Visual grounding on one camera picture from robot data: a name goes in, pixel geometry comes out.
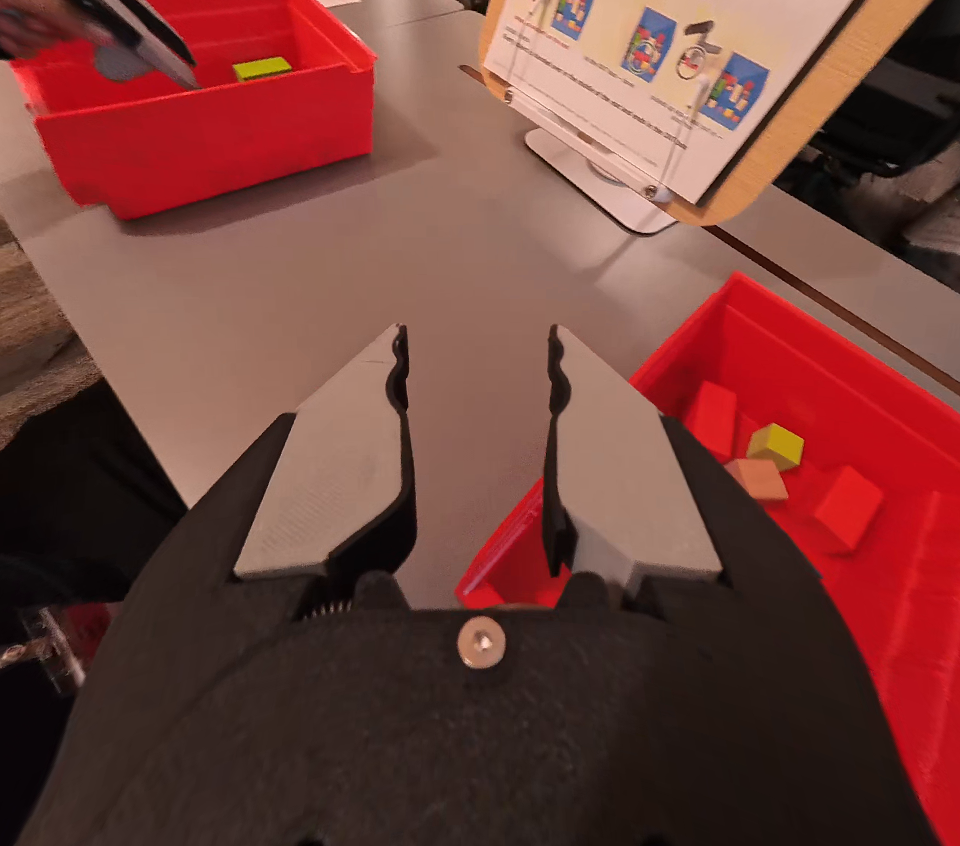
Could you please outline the red wooden cube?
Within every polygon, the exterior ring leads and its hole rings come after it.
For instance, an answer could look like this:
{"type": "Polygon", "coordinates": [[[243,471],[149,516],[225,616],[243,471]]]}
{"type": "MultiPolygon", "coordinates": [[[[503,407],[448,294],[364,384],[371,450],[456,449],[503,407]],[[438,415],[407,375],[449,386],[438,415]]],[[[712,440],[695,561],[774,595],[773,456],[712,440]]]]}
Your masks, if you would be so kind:
{"type": "Polygon", "coordinates": [[[852,466],[827,473],[808,513],[822,550],[831,555],[855,553],[884,500],[883,490],[852,466]]]}

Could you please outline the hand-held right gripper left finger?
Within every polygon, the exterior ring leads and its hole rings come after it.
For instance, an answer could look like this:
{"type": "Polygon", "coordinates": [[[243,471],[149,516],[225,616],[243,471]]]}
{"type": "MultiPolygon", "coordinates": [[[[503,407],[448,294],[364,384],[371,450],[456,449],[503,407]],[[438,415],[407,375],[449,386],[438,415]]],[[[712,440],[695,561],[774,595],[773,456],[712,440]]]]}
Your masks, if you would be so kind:
{"type": "Polygon", "coordinates": [[[296,409],[233,567],[239,580],[394,574],[417,540],[404,324],[296,409]]]}

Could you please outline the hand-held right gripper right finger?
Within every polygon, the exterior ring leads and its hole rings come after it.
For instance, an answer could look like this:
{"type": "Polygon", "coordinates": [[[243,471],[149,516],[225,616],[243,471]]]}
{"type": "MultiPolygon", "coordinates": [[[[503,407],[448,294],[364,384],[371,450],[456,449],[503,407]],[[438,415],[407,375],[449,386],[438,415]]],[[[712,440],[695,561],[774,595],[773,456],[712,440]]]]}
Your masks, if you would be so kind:
{"type": "Polygon", "coordinates": [[[648,577],[722,571],[665,418],[561,324],[548,335],[541,542],[549,575],[593,573],[625,596],[648,577]]]}

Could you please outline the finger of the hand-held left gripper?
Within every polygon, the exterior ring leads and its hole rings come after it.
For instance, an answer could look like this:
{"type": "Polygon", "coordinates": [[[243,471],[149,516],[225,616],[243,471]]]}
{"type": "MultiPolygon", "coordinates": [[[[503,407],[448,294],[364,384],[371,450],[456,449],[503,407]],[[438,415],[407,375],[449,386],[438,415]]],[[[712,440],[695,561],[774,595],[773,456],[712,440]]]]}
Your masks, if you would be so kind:
{"type": "Polygon", "coordinates": [[[148,0],[105,0],[114,16],[114,29],[106,31],[113,45],[144,45],[155,72],[186,90],[199,88],[196,60],[186,42],[148,0]]]}
{"type": "Polygon", "coordinates": [[[144,44],[126,47],[122,44],[97,45],[93,51],[95,70],[106,80],[127,83],[156,71],[144,44]]]}

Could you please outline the person's left hand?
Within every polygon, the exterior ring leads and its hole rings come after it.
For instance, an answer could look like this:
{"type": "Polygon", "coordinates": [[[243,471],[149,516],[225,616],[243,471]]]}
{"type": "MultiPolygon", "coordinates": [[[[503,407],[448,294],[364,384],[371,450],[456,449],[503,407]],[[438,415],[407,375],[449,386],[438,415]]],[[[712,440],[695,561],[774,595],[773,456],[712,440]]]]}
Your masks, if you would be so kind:
{"type": "Polygon", "coordinates": [[[67,0],[1,0],[1,48],[13,59],[29,59],[75,40],[97,47],[114,42],[67,0]]]}

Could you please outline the natural wooden cube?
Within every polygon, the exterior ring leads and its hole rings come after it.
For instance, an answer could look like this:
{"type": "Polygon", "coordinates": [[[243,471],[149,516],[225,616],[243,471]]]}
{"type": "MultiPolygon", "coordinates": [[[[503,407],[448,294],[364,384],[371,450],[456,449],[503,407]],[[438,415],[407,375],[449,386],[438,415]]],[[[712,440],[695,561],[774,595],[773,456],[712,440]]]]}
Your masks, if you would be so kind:
{"type": "Polygon", "coordinates": [[[759,503],[784,503],[789,498],[782,473],[771,459],[737,458],[724,468],[759,503]]]}

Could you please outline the red plastic bin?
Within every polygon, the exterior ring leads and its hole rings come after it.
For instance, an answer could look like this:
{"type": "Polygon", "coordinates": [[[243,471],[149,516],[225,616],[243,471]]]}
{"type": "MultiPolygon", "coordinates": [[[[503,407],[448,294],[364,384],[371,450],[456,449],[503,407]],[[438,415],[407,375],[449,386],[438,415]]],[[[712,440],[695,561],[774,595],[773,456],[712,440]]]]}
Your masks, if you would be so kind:
{"type": "Polygon", "coordinates": [[[371,153],[376,54],[317,0],[148,0],[184,36],[199,89],[113,83],[89,44],[11,71],[54,174],[80,207],[152,216],[371,153]],[[293,72],[238,83],[233,65],[293,72]]]}
{"type": "Polygon", "coordinates": [[[958,844],[958,412],[747,276],[626,381],[664,418],[721,561],[700,582],[552,577],[543,478],[480,548],[462,605],[504,629],[475,670],[495,844],[958,844]],[[738,397],[733,459],[805,441],[758,502],[685,427],[738,397]],[[810,506],[856,468],[885,499],[856,552],[810,506]]]}

